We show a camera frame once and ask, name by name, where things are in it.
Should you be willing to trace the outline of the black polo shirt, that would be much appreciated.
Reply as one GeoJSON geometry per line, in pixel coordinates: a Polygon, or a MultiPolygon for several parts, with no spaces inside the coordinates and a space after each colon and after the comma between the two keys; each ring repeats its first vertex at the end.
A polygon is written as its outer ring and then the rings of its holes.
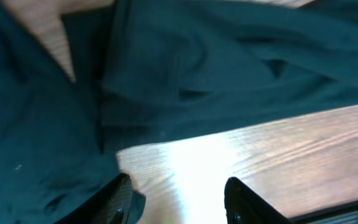
{"type": "Polygon", "coordinates": [[[106,59],[107,151],[358,105],[358,0],[118,1],[106,59]]]}

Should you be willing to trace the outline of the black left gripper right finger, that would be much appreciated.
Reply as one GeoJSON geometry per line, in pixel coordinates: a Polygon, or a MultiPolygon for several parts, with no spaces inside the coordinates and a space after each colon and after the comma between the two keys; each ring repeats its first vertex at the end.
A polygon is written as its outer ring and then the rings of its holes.
{"type": "Polygon", "coordinates": [[[226,182],[224,206],[228,224],[292,224],[237,177],[226,182]]]}

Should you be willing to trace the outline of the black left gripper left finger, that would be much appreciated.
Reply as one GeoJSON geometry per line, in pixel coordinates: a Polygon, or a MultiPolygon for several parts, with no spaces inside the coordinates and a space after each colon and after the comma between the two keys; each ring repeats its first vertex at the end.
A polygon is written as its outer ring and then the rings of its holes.
{"type": "Polygon", "coordinates": [[[132,196],[131,178],[128,174],[121,173],[55,224],[126,224],[132,196]]]}

